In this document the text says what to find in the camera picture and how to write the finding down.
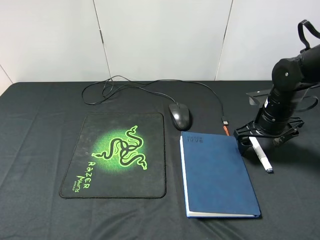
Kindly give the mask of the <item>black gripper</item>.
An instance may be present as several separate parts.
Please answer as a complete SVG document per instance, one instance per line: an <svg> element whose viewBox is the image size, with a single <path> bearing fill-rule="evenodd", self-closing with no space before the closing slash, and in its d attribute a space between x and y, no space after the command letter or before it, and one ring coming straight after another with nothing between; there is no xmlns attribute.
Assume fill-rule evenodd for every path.
<svg viewBox="0 0 320 240"><path fill-rule="evenodd" d="M237 139L238 150L243 156L244 153L252 147L252 142L249 137L270 138L272 139L274 147L280 147L285 140L297 137L299 135L299 128L301 128L304 123L300 117L291 117L282 132L274 133L263 130L263 128L253 120L237 128L233 132L233 135Z"/></svg>

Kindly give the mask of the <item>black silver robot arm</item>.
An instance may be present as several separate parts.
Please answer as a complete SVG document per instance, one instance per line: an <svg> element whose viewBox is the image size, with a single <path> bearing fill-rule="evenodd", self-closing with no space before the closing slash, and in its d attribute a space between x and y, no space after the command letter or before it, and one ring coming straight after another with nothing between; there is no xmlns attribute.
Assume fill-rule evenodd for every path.
<svg viewBox="0 0 320 240"><path fill-rule="evenodd" d="M243 154L253 144L251 137L272 139L279 146L299 135L304 121L293 114L308 90L320 82L320 47L317 45L292 58L283 58L272 69L272 88L259 102L255 119L234 131Z"/></svg>

